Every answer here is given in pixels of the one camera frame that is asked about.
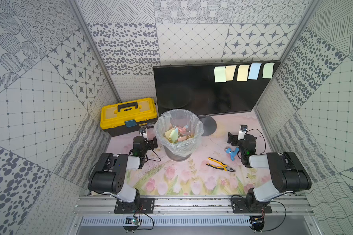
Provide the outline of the green sticky note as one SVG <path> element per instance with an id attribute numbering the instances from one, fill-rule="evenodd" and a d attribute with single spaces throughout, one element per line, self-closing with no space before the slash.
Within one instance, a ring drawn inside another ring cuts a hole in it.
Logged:
<path id="1" fill-rule="evenodd" d="M 214 68 L 214 79 L 215 83 L 224 83 L 226 82 L 226 67 L 225 66 L 218 66 Z"/>
<path id="2" fill-rule="evenodd" d="M 262 74 L 262 78 L 263 79 L 272 79 L 273 77 L 273 71 L 274 71 L 274 65 L 275 63 L 266 63 L 263 66 L 263 74 Z"/>

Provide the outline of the light blue sticky note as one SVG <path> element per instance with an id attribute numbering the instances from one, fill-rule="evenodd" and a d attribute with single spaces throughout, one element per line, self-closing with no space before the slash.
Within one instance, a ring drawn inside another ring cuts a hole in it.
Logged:
<path id="1" fill-rule="evenodd" d="M 261 68 L 261 63 L 252 63 L 250 66 L 248 79 L 257 80 L 259 76 L 260 68 Z"/>

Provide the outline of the mesh waste bin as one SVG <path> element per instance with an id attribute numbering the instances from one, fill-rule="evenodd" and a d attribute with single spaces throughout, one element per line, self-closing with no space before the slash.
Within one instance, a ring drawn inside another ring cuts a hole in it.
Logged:
<path id="1" fill-rule="evenodd" d="M 195 144 L 188 141 L 166 143 L 163 145 L 166 155 L 173 161 L 182 162 L 191 157 L 195 151 Z"/>

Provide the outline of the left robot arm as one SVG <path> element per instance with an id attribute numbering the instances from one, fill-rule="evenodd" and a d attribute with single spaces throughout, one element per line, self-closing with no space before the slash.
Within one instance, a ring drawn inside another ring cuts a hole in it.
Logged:
<path id="1" fill-rule="evenodd" d="M 137 209 L 141 205 L 140 192 L 125 181 L 126 171 L 142 169 L 150 159 L 149 150 L 158 148 L 157 139 L 143 136 L 133 139 L 129 154 L 103 153 L 94 164 L 88 177 L 88 189 L 101 195 L 110 195 L 127 208 Z"/>

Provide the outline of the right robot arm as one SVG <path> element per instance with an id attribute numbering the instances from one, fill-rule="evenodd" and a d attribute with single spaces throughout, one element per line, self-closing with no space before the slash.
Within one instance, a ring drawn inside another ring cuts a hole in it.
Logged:
<path id="1" fill-rule="evenodd" d="M 268 152 L 257 155 L 257 138 L 250 134 L 233 135 L 229 132 L 227 143 L 236 148 L 236 156 L 246 168 L 265 168 L 270 171 L 270 180 L 247 192 L 247 208 L 266 205 L 286 193 L 311 189 L 312 180 L 295 153 Z"/>

